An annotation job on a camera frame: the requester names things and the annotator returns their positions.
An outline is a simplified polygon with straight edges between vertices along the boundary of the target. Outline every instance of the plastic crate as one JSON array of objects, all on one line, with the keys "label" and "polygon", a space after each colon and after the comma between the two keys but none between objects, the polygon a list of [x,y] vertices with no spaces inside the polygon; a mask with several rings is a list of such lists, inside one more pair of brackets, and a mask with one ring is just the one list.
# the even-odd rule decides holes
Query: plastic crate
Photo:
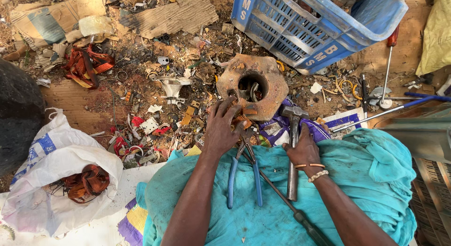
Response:
[{"label": "plastic crate", "polygon": [[[315,10],[317,18],[297,2]],[[351,15],[330,0],[234,0],[235,27],[302,74],[312,74],[386,39],[405,0],[362,0]]]}]

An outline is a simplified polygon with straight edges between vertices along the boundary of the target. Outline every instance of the yellow cloth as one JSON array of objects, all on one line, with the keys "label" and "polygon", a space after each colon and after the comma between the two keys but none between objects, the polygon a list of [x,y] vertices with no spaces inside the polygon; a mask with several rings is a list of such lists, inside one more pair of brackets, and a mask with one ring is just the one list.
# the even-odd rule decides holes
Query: yellow cloth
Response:
[{"label": "yellow cloth", "polygon": [[423,54],[416,75],[451,64],[451,0],[434,0],[424,30]]}]

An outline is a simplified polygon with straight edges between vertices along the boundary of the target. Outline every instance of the person's right hand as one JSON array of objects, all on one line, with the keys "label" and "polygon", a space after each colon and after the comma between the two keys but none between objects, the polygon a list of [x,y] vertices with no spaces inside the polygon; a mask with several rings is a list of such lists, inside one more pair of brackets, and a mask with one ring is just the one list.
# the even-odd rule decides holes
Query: person's right hand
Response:
[{"label": "person's right hand", "polygon": [[320,164],[319,159],[319,148],[313,141],[313,136],[308,131],[308,126],[306,123],[301,125],[301,134],[299,136],[298,144],[295,148],[291,147],[290,144],[284,143],[283,148],[286,151],[286,155],[290,158],[290,161],[296,165],[307,165],[301,168],[305,174],[310,178],[319,171],[324,170],[322,167],[312,167],[310,164],[316,163]]}]

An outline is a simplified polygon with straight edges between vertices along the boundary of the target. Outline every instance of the tarp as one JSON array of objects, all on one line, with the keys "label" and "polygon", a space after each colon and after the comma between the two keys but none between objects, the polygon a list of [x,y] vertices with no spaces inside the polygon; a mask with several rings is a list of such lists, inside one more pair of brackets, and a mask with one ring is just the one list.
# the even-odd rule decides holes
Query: tarp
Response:
[{"label": "tarp", "polygon": [[[416,229],[409,209],[410,182],[415,178],[409,150],[391,135],[359,128],[343,140],[317,143],[321,163],[347,196],[395,242],[408,245]],[[280,147],[253,146],[262,171],[279,190],[286,192],[288,157]],[[233,209],[227,208],[227,181],[231,157],[220,159],[211,196],[211,218],[205,245],[303,245],[314,246],[305,229],[272,188],[262,180],[262,208],[256,203],[252,166],[242,156],[234,184]],[[147,184],[138,184],[136,200],[148,210],[143,245],[160,245],[174,207],[196,165],[198,156],[177,158],[162,167]],[[302,209],[335,245],[343,245],[330,215],[305,173],[299,173],[298,201]]]}]

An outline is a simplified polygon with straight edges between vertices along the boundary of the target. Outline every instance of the pliers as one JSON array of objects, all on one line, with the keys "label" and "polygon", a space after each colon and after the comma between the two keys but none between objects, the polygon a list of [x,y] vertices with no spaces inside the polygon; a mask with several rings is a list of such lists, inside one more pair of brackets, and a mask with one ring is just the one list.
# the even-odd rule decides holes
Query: pliers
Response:
[{"label": "pliers", "polygon": [[232,166],[230,167],[229,184],[228,184],[229,192],[228,192],[228,197],[227,197],[227,207],[229,209],[232,209],[232,205],[233,205],[233,184],[235,181],[235,173],[236,173],[236,167],[238,166],[238,159],[240,158],[240,156],[243,153],[245,148],[248,150],[249,155],[251,157],[251,160],[249,160],[249,161],[252,164],[254,176],[255,176],[255,186],[257,188],[257,204],[259,207],[263,206],[262,186],[260,184],[260,172],[258,169],[258,162],[255,159],[255,155],[252,150],[252,145],[249,141],[252,134],[253,134],[253,131],[251,130],[251,128],[248,128],[245,133],[244,133],[244,131],[241,133],[241,136],[242,136],[241,145],[238,147],[238,152],[236,153],[236,156],[232,157]]}]

